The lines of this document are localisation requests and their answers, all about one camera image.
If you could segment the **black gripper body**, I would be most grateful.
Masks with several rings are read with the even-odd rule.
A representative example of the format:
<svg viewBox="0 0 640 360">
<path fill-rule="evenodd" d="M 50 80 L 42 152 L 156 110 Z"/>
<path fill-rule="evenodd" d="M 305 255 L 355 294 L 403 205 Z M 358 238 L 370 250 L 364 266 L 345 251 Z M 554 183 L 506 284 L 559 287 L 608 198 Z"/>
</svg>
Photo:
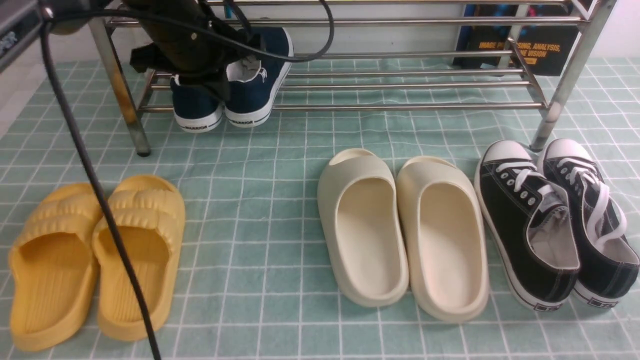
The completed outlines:
<svg viewBox="0 0 640 360">
<path fill-rule="evenodd" d="M 170 18 L 192 27 L 210 30 L 256 50 L 263 50 L 263 37 L 258 30 L 235 29 L 202 10 L 144 10 L 144 13 Z M 186 87 L 202 89 L 219 101 L 231 98 L 227 66 L 249 57 L 244 48 L 224 45 L 211 36 L 169 23 L 139 19 L 151 43 L 131 50 L 130 65 L 138 73 L 149 69 L 178 75 Z"/>
</svg>

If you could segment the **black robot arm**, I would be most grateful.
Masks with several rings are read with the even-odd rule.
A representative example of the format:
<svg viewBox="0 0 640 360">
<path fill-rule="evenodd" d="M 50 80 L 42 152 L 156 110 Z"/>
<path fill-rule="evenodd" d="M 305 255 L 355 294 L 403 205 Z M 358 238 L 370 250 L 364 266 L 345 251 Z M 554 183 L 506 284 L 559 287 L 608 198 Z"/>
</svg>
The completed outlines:
<svg viewBox="0 0 640 360">
<path fill-rule="evenodd" d="M 60 107 L 68 106 L 51 59 L 50 35 L 70 35 L 91 19 L 137 19 L 151 44 L 131 53 L 133 68 L 178 75 L 226 101 L 230 97 L 227 67 L 263 49 L 241 11 L 241 29 L 217 18 L 204 0 L 126 0 L 126 10 L 109 9 L 108 0 L 3 0 L 1 2 L 1 68 L 7 68 L 40 39 L 46 73 Z"/>
</svg>

